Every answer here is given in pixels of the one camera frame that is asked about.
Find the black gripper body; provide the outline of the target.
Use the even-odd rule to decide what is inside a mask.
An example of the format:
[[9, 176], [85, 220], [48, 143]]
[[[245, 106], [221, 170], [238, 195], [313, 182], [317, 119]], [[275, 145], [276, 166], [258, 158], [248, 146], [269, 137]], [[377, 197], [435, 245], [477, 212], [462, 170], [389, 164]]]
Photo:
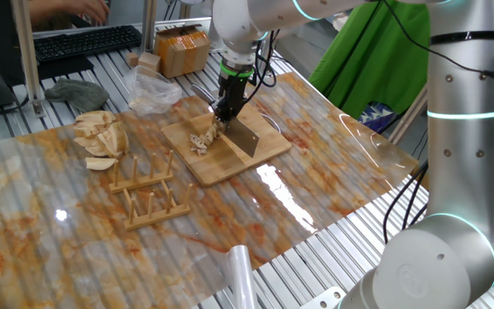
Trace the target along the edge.
[[220, 76], [218, 106], [242, 107], [247, 77]]

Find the bare person hand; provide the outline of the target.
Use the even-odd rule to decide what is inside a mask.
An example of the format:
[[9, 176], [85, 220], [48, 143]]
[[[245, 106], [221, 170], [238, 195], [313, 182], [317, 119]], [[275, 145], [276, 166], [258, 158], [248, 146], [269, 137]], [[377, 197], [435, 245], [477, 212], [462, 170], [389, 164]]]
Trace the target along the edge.
[[86, 14], [96, 22], [105, 24], [110, 9], [104, 0], [62, 0], [60, 7], [63, 11], [73, 14]]

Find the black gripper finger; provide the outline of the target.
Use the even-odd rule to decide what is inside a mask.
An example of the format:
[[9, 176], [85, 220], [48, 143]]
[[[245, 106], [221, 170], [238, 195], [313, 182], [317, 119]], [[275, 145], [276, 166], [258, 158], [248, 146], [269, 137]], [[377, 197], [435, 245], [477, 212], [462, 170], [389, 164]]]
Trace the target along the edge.
[[226, 107], [226, 121], [236, 118], [246, 104], [244, 97], [229, 98]]
[[225, 98], [217, 99], [212, 104], [214, 116], [219, 122], [231, 120], [231, 108]]

